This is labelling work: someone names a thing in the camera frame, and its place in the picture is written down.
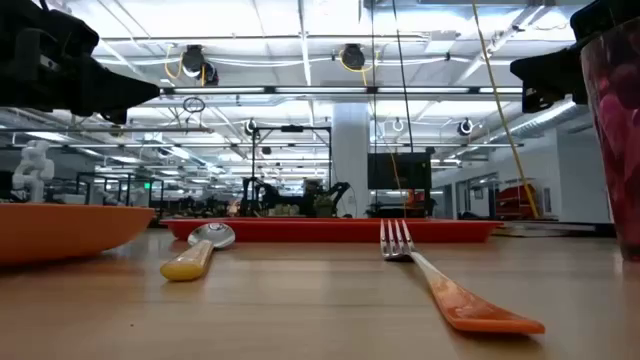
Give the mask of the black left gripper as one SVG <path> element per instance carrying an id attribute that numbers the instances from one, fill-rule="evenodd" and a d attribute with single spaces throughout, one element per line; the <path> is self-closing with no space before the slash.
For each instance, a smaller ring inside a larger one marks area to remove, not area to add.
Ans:
<path id="1" fill-rule="evenodd" d="M 127 123 L 127 109 L 157 97 L 157 85 L 112 72 L 91 57 L 99 36 L 46 0 L 0 0 L 0 107 L 100 113 Z"/>

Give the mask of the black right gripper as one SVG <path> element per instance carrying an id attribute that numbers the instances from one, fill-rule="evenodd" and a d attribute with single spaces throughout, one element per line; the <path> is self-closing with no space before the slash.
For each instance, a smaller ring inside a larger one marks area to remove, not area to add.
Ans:
<path id="1" fill-rule="evenodd" d="M 570 26 L 576 42 L 581 43 L 639 16 L 640 0 L 593 0 L 571 16 Z M 576 44 L 517 59 L 510 64 L 510 71 L 522 81 L 523 113 L 547 110 L 567 95 L 576 104 L 588 103 Z"/>

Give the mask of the red translucent cup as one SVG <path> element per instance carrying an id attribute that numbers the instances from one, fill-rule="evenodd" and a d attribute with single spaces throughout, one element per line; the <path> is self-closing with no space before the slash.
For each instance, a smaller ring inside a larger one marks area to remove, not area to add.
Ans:
<path id="1" fill-rule="evenodd" d="M 581 51 L 622 257 L 640 263 L 640 16 Z"/>

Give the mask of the orange plate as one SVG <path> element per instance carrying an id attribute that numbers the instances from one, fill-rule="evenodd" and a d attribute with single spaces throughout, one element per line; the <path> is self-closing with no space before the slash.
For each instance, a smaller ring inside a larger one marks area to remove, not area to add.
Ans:
<path id="1" fill-rule="evenodd" d="M 99 254 L 143 232 L 146 207 L 0 203 L 0 266 Z"/>

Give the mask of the spoon with yellow handle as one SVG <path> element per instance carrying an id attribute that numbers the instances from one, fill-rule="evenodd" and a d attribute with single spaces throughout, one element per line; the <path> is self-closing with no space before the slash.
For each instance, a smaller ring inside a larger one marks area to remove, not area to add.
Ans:
<path id="1" fill-rule="evenodd" d="M 169 281 L 193 281 L 207 271 L 215 250 L 234 244 L 234 230 L 223 223 L 208 223 L 197 227 L 187 237 L 190 247 L 160 268 L 161 275 Z"/>

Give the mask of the fork with orange handle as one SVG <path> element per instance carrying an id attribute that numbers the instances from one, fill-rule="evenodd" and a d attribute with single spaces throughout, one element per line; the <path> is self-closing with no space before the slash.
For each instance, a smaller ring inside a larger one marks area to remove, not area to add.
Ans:
<path id="1" fill-rule="evenodd" d="M 541 322 L 488 302 L 437 269 L 417 250 L 404 220 L 381 220 L 379 243 L 385 261 L 412 262 L 418 266 L 438 310 L 455 330 L 522 335 L 546 331 Z"/>

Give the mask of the red plastic tray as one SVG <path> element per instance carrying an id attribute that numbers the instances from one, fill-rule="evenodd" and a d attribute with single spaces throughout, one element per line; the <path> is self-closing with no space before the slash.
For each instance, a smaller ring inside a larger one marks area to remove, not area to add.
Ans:
<path id="1" fill-rule="evenodd" d="M 203 224 L 224 223 L 235 232 L 238 243 L 376 243 L 380 229 L 376 218 L 183 218 L 161 223 L 181 241 Z M 502 224 L 409 218 L 406 225 L 416 243 L 484 243 Z"/>

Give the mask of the white humanoid robot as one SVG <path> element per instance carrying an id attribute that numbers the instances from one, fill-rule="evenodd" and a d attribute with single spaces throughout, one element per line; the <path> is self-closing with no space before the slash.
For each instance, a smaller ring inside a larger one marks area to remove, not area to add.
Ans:
<path id="1" fill-rule="evenodd" d="M 54 161 L 47 157 L 50 144 L 44 140 L 31 140 L 21 150 L 21 161 L 12 175 L 14 190 L 29 191 L 29 201 L 44 201 L 44 185 L 54 177 Z"/>

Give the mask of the red tool cabinet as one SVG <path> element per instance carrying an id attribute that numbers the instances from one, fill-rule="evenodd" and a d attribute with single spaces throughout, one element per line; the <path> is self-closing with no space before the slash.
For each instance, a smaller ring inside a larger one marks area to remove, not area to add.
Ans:
<path id="1" fill-rule="evenodd" d="M 533 204 L 538 206 L 536 190 L 531 184 L 500 190 L 496 195 L 496 216 L 505 220 L 533 219 L 534 211 L 528 195 L 532 196 Z"/>

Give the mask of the black monitor screen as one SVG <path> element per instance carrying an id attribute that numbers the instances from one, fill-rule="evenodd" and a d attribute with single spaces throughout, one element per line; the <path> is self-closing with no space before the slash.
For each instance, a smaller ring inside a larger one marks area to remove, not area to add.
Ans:
<path id="1" fill-rule="evenodd" d="M 431 155 L 418 153 L 370 153 L 368 155 L 370 190 L 430 189 Z"/>

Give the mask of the white building column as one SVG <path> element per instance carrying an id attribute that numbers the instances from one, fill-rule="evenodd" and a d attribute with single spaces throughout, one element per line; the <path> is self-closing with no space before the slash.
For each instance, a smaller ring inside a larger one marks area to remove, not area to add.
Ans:
<path id="1" fill-rule="evenodd" d="M 335 103 L 332 115 L 332 161 L 336 182 L 347 182 L 338 215 L 365 218 L 369 208 L 369 109 L 366 103 Z"/>

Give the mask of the black background rig frame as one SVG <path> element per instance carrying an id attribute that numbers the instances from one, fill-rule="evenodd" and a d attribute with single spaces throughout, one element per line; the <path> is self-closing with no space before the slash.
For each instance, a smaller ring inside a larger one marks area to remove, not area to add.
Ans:
<path id="1" fill-rule="evenodd" d="M 315 217 L 315 202 L 318 196 L 329 197 L 329 190 L 324 191 L 320 186 L 316 186 L 313 191 L 305 191 L 302 196 L 284 196 L 281 195 L 275 187 L 267 184 L 256 176 L 256 149 L 259 147 L 257 135 L 260 131 L 265 130 L 267 134 L 261 137 L 265 140 L 273 131 L 282 133 L 302 133 L 311 131 L 319 139 L 318 131 L 326 131 L 328 133 L 328 142 L 325 146 L 328 148 L 328 176 L 332 175 L 332 134 L 331 127 L 314 127 L 302 125 L 284 125 L 280 127 L 262 127 L 256 126 L 252 130 L 251 135 L 251 176 L 243 179 L 243 197 L 240 205 L 241 216 L 259 216 L 264 211 L 274 209 L 277 205 L 298 206 L 300 215 L 306 217 Z"/>

